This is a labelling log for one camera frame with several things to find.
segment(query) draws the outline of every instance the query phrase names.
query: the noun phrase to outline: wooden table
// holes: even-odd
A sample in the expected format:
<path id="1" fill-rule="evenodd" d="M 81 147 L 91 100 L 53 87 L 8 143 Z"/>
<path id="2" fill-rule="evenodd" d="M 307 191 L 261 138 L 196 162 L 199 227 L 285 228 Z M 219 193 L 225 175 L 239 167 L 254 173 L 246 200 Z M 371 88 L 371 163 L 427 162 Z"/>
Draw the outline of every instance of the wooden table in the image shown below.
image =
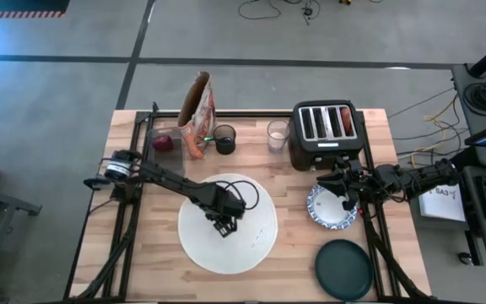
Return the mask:
<path id="1" fill-rule="evenodd" d="M 382 109 L 363 110 L 375 166 L 397 163 L 392 136 Z M 104 157 L 128 149 L 135 111 L 116 111 L 111 121 Z M 201 181 L 219 173 L 240 173 L 260 182 L 273 198 L 278 217 L 278 236 L 267 258 L 243 274 L 214 274 L 191 261 L 177 235 L 177 218 L 184 197 L 159 186 L 144 187 L 138 231 L 128 282 L 128 301 L 334 301 L 318 285 L 314 258 L 332 239 L 348 239 L 365 251 L 367 243 L 360 217 L 345 231 L 329 231 L 317 225 L 306 210 L 306 197 L 316 176 L 326 171 L 299 172 L 281 155 L 267 150 L 267 124 L 271 118 L 218 118 L 237 131 L 237 149 L 229 156 L 208 148 L 206 160 L 185 160 L 186 176 Z M 174 127 L 176 120 L 155 120 L 155 128 Z M 105 202 L 109 192 L 97 192 L 91 207 Z M 116 204 L 97 209 L 87 222 L 70 296 L 82 292 L 97 275 L 110 251 Z M 395 259 L 423 292 L 429 282 L 408 204 L 384 204 Z M 386 266 L 381 273 L 391 294 Z M 114 286 L 119 286 L 116 270 Z M 372 288 L 364 297 L 375 299 Z"/>

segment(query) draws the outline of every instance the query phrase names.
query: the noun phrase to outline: toaster slot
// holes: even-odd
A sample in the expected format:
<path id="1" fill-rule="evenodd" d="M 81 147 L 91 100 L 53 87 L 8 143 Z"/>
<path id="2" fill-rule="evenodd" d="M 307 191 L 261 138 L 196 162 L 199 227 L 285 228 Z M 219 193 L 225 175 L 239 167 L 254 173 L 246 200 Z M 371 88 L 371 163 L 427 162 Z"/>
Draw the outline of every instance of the toaster slot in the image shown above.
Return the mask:
<path id="1" fill-rule="evenodd" d="M 316 123 L 316 135 L 318 138 L 325 138 L 327 136 L 326 126 L 324 125 L 324 117 L 321 116 L 321 109 L 312 109 L 312 115 L 314 116 L 314 121 Z"/>
<path id="2" fill-rule="evenodd" d="M 301 120 L 303 121 L 303 136 L 305 139 L 313 139 L 314 132 L 312 131 L 311 111 L 309 109 L 301 109 Z"/>
<path id="3" fill-rule="evenodd" d="M 329 115 L 329 121 L 331 122 L 331 128 L 333 131 L 333 136 L 336 138 L 339 138 L 343 136 L 341 134 L 341 128 L 338 122 L 338 117 L 337 117 L 337 108 L 335 107 L 330 107 L 327 109 L 327 114 Z"/>
<path id="4" fill-rule="evenodd" d="M 341 118 L 343 119 L 343 128 L 346 136 L 354 136 L 354 125 L 352 124 L 352 113 L 347 106 L 340 108 Z"/>

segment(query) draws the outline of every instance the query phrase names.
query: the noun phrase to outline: glass of milk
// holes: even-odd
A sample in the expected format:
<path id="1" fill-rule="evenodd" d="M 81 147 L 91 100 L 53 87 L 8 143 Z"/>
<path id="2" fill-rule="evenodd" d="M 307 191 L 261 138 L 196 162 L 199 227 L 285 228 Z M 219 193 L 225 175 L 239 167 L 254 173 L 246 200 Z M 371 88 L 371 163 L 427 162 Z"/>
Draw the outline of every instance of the glass of milk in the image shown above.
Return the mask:
<path id="1" fill-rule="evenodd" d="M 286 121 L 272 121 L 267 125 L 267 147 L 271 153 L 283 152 L 289 131 Z"/>

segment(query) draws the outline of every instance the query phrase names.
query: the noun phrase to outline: toaster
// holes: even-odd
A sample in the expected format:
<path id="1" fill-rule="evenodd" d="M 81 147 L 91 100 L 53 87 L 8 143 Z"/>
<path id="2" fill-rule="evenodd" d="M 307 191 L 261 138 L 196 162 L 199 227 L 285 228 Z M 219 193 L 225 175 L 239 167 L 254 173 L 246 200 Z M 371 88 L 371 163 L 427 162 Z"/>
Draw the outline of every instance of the toaster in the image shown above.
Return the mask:
<path id="1" fill-rule="evenodd" d="M 363 124 L 349 100 L 303 101 L 289 120 L 288 147 L 295 170 L 332 169 L 338 156 L 357 159 Z"/>

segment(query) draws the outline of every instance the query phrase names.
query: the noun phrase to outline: glass cup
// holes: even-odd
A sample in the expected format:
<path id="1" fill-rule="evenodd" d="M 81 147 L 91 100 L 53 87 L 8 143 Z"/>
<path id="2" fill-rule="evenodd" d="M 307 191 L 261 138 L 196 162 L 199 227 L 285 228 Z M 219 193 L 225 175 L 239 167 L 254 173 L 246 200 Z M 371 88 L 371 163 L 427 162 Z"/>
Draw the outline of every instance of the glass cup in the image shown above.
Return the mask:
<path id="1" fill-rule="evenodd" d="M 221 155 L 229 155 L 235 151 L 235 130 L 229 125 L 220 125 L 213 130 L 215 147 Z"/>
<path id="2" fill-rule="evenodd" d="M 271 153 L 282 153 L 290 129 L 286 121 L 272 121 L 267 125 L 267 147 Z"/>

